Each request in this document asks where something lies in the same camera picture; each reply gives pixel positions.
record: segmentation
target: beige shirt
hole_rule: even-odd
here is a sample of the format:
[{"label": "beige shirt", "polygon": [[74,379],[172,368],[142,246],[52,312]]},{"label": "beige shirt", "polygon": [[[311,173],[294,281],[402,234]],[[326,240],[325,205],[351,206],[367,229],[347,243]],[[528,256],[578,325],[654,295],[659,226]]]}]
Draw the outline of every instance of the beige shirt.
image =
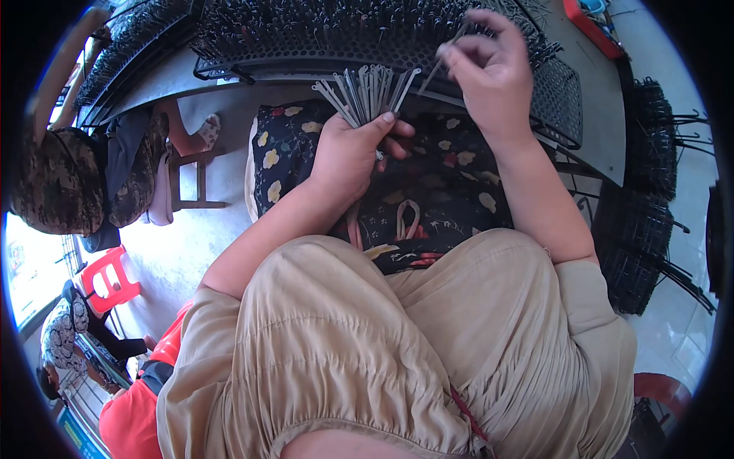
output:
[{"label": "beige shirt", "polygon": [[610,458],[627,434],[636,338],[599,267],[553,266],[485,231],[387,278],[338,239],[279,247],[240,303],[201,289],[159,395],[164,458],[277,458],[337,429],[425,458]]}]

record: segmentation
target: yellow flower pattern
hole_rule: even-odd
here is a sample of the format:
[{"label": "yellow flower pattern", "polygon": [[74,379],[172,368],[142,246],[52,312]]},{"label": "yellow flower pattern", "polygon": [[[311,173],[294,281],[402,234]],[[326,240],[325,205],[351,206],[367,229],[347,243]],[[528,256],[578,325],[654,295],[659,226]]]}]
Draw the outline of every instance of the yellow flower pattern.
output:
[{"label": "yellow flower pattern", "polygon": [[322,128],[324,128],[324,125],[316,121],[309,121],[301,125],[301,130],[304,132],[321,132]]},{"label": "yellow flower pattern", "polygon": [[390,245],[390,244],[382,244],[378,245],[377,247],[372,247],[367,250],[365,250],[363,253],[367,255],[367,258],[370,260],[374,260],[378,256],[382,255],[383,253],[387,252],[393,252],[394,250],[399,250],[400,247],[397,245]]},{"label": "yellow flower pattern", "polygon": [[286,109],[286,116],[298,115],[301,110],[303,110],[302,106],[290,106]]},{"label": "yellow flower pattern", "polygon": [[469,163],[474,160],[475,156],[476,153],[472,153],[470,151],[462,151],[461,153],[457,154],[457,158],[459,158],[459,164],[461,164],[462,166],[469,165]]},{"label": "yellow flower pattern", "polygon": [[268,131],[265,131],[258,139],[258,147],[264,147],[265,144],[267,143],[268,143]]},{"label": "yellow flower pattern", "polygon": [[278,161],[280,161],[280,155],[277,153],[275,148],[273,148],[271,151],[265,153],[265,158],[263,158],[263,169],[269,169],[275,166]]},{"label": "yellow flower pattern", "polygon": [[500,176],[497,174],[491,173],[489,170],[485,170],[484,172],[480,172],[479,176],[482,178],[487,179],[488,181],[491,181],[495,185],[500,183]]},{"label": "yellow flower pattern", "polygon": [[280,180],[276,180],[270,185],[270,188],[268,188],[268,201],[275,204],[280,200],[280,190],[282,189],[280,185]]},{"label": "yellow flower pattern", "polygon": [[493,214],[497,212],[497,201],[489,193],[479,193],[479,202]]}]

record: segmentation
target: window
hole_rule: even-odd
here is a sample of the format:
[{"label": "window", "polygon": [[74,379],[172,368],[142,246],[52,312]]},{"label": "window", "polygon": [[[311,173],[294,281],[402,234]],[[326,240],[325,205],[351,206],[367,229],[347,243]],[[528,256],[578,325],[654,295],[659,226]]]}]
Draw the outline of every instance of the window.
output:
[{"label": "window", "polygon": [[7,214],[3,254],[18,329],[59,296],[69,279],[62,243],[63,236],[41,233]]}]

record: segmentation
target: red plastic stool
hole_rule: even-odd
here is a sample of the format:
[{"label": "red plastic stool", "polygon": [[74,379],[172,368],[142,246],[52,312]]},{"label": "red plastic stool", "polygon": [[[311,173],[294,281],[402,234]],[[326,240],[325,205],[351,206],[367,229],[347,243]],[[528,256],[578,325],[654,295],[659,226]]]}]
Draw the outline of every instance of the red plastic stool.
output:
[{"label": "red plastic stool", "polygon": [[[81,271],[81,284],[87,292],[94,291],[92,280],[97,273],[102,276],[102,280],[107,287],[109,293],[107,298],[102,298],[96,293],[90,297],[92,309],[99,314],[104,314],[118,304],[130,301],[140,294],[140,282],[130,283],[127,276],[125,276],[123,264],[120,262],[120,257],[125,252],[124,245],[108,249],[102,258]],[[107,267],[109,265],[112,265],[112,268],[115,269],[115,274],[120,282],[120,290],[115,291],[107,278]]]}]

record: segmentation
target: red shirt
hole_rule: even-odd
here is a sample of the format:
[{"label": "red shirt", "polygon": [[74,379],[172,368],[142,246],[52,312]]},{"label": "red shirt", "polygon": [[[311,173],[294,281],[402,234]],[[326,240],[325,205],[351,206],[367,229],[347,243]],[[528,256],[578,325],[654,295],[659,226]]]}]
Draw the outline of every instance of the red shirt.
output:
[{"label": "red shirt", "polygon": [[158,446],[156,401],[142,380],[110,400],[99,415],[99,433],[113,459],[163,459]]}]

